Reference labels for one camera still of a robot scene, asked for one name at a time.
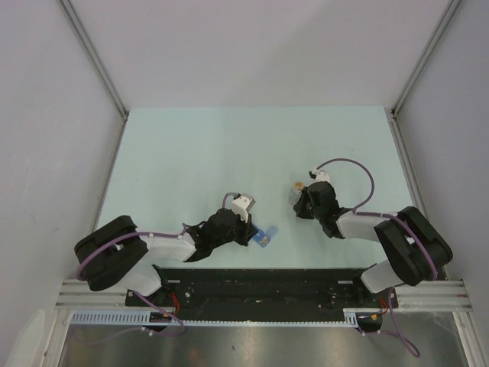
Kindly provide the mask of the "clear glass pill bottle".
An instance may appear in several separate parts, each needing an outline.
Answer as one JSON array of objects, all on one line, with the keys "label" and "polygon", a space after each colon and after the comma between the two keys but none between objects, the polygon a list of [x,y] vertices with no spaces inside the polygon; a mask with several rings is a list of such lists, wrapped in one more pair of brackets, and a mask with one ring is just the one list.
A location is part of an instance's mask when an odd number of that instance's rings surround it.
[{"label": "clear glass pill bottle", "polygon": [[289,203],[292,206],[298,203],[298,201],[300,200],[304,187],[305,184],[302,181],[296,181],[293,183],[289,195]]}]

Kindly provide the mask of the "blue plastic pill organizer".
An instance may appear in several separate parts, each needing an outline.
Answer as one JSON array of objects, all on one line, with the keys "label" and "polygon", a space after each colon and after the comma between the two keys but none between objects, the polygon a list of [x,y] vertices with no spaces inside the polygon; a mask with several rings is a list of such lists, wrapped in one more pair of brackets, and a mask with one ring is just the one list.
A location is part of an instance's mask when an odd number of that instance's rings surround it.
[{"label": "blue plastic pill organizer", "polygon": [[261,248],[265,248],[271,242],[272,238],[278,233],[276,226],[270,226],[267,230],[263,230],[255,226],[257,232],[252,239],[259,244]]}]

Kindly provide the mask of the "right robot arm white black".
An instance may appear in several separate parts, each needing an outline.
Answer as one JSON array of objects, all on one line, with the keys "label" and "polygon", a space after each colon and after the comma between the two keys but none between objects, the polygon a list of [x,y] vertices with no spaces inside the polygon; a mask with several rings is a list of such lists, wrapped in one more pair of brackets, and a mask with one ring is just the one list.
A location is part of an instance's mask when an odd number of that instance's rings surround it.
[{"label": "right robot arm white black", "polygon": [[371,306],[388,288],[434,281],[453,259],[447,241],[414,206],[394,214],[355,211],[338,204],[329,182],[318,181],[302,188],[293,210],[298,218],[316,220],[329,238],[381,244],[387,259],[364,270],[352,288],[362,307]]}]

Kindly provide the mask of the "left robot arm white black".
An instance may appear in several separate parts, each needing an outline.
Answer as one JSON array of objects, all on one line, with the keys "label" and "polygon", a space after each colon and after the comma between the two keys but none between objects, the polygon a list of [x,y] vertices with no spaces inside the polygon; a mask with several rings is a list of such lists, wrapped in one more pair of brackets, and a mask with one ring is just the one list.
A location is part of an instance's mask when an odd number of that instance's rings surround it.
[{"label": "left robot arm white black", "polygon": [[158,306],[169,296],[157,273],[166,260],[201,261],[228,243],[247,246],[256,234],[251,216],[243,220],[230,209],[184,226],[179,234],[141,231],[130,216],[123,215],[76,243],[76,279],[85,281],[91,291],[124,287]]}]

